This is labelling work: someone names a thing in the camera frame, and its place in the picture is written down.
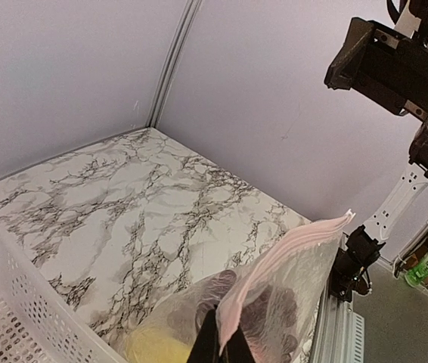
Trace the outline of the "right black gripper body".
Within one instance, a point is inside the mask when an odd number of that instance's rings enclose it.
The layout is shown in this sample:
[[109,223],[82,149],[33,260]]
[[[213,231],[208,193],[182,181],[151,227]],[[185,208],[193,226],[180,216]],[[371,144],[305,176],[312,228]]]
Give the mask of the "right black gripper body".
[[428,49],[373,20],[353,17],[324,84],[354,89],[390,113],[422,122],[409,147],[409,162],[428,177]]

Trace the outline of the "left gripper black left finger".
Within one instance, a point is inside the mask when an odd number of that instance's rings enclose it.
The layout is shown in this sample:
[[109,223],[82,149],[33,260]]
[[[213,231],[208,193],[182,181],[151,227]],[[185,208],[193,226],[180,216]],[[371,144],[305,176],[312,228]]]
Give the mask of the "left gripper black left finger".
[[219,355],[216,308],[217,306],[206,313],[187,363],[219,363],[222,361]]

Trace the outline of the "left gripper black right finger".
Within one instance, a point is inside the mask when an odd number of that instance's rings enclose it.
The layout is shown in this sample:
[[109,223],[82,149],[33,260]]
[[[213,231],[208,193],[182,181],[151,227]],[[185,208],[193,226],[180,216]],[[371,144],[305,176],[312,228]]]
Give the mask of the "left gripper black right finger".
[[255,359],[240,327],[223,350],[224,363],[255,363]]

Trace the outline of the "yellow toy banana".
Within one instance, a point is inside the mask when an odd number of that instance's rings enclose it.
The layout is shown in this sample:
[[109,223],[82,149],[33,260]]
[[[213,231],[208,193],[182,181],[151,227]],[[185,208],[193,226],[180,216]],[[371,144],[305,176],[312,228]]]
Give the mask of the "yellow toy banana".
[[128,362],[186,363],[191,347],[174,339],[164,330],[148,327],[129,334],[123,352]]

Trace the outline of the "clear zip top bag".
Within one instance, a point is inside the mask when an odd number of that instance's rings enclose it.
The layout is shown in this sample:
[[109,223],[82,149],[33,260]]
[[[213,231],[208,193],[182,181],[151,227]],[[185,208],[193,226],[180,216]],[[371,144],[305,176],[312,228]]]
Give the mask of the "clear zip top bag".
[[[243,307],[262,293],[267,285],[294,292],[296,324],[291,333],[298,339],[299,345],[291,362],[299,358],[309,340],[315,310],[337,254],[343,229],[353,218],[354,213],[349,211],[335,219],[300,225],[289,230],[253,262],[228,268],[236,272],[237,280],[216,308],[221,362],[226,344],[240,327]],[[172,329],[167,326],[167,315],[178,308],[188,293],[193,293],[193,297],[197,298],[201,281],[160,303],[134,331],[139,328],[156,328],[164,330],[175,339]]]

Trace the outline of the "purple toy grape bunch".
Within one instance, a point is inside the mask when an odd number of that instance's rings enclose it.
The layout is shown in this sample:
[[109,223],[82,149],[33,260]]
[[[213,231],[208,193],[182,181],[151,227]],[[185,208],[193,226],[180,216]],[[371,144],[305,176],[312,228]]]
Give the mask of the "purple toy grape bunch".
[[[224,270],[200,282],[197,298],[193,293],[167,315],[172,335],[191,347],[201,330],[206,315],[237,280],[236,272]],[[267,285],[241,312],[240,329],[256,362],[291,362],[298,348],[298,339],[291,333],[296,324],[294,292],[287,288]]]

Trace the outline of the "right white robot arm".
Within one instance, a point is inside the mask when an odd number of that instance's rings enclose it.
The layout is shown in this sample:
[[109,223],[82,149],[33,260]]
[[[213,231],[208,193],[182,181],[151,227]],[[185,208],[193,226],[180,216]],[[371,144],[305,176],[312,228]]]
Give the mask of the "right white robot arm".
[[428,49],[378,22],[353,17],[324,83],[333,90],[354,89],[396,116],[409,113],[421,122],[408,166],[361,228],[382,242],[428,185]]

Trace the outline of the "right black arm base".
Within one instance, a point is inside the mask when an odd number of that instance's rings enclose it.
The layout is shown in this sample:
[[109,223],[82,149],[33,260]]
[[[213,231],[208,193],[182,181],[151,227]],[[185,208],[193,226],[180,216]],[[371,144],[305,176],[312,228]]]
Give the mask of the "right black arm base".
[[368,295],[372,289],[368,268],[380,258],[384,245],[372,238],[363,225],[357,227],[349,235],[346,249],[337,250],[328,281],[330,295],[348,303],[353,293]]

